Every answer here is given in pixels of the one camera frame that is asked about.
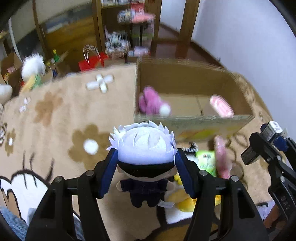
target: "yellow plush toy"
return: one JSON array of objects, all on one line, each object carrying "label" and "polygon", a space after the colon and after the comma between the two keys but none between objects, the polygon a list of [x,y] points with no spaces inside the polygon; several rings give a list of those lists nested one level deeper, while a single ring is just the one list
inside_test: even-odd
[{"label": "yellow plush toy", "polygon": [[[178,185],[182,185],[182,181],[178,173],[174,176],[174,180],[178,183]],[[168,202],[176,203],[176,207],[182,212],[193,212],[196,204],[196,199],[192,199],[182,188],[172,193],[168,197]],[[220,203],[221,195],[216,195],[215,206]]]}]

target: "pink can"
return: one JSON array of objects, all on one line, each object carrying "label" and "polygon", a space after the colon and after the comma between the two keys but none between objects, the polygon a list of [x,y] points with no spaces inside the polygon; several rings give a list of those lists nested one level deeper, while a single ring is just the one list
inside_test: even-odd
[{"label": "pink can", "polygon": [[234,112],[231,106],[223,97],[219,95],[211,96],[210,105],[220,117],[232,118],[234,116]]}]

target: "cardboard box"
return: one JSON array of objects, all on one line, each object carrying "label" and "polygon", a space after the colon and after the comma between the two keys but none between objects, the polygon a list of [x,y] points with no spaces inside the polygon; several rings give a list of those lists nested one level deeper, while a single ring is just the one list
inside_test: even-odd
[{"label": "cardboard box", "polygon": [[[226,69],[189,60],[150,57],[140,58],[137,64],[135,122],[161,122],[174,132],[177,141],[204,141],[216,135],[230,137],[254,118],[235,76]],[[139,113],[139,94],[148,85],[170,103],[169,117]],[[233,118],[202,111],[212,95],[220,95],[230,104]]]},{"label": "cardboard box", "polygon": [[12,95],[18,95],[20,91],[20,82],[22,80],[22,61],[15,53],[10,53],[6,58],[1,61],[1,76],[3,77],[8,71],[7,69],[14,66],[16,69],[9,75],[8,83],[12,87]]},{"label": "cardboard box", "polygon": [[5,83],[5,81],[4,81],[3,77],[2,77],[2,75],[0,75],[0,84],[1,84],[1,85],[6,85],[6,83]]},{"label": "cardboard box", "polygon": [[56,70],[59,77],[64,77],[71,72],[71,68],[65,63],[65,58],[68,56],[68,51],[59,56],[59,61],[55,62]]},{"label": "cardboard box", "polygon": [[45,75],[43,75],[41,77],[41,82],[43,84],[47,83],[47,82],[52,82],[54,80],[54,76],[52,71],[47,72]]}]

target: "white wall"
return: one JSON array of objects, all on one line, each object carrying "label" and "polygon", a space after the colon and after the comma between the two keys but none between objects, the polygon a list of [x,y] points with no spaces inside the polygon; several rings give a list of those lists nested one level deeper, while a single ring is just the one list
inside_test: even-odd
[{"label": "white wall", "polygon": [[296,38],[282,15],[268,0],[202,0],[201,7],[192,40],[243,74],[296,139]]},{"label": "white wall", "polygon": [[180,32],[186,0],[162,0],[160,22]]},{"label": "white wall", "polygon": [[27,1],[15,12],[11,17],[11,25],[16,43],[35,29],[32,0]]},{"label": "white wall", "polygon": [[7,56],[4,45],[0,42],[0,61]]}]

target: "white plush toy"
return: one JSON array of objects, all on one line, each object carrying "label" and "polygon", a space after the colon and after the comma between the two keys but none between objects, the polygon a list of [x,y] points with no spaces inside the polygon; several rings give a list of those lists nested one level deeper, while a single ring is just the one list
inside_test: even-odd
[{"label": "white plush toy", "polygon": [[0,84],[0,103],[4,105],[7,101],[10,100],[12,95],[12,87],[10,85],[1,85]]},{"label": "white plush toy", "polygon": [[22,79],[24,82],[27,82],[32,75],[44,74],[45,65],[43,62],[43,57],[38,53],[32,54],[29,57],[26,57],[22,67]]}]

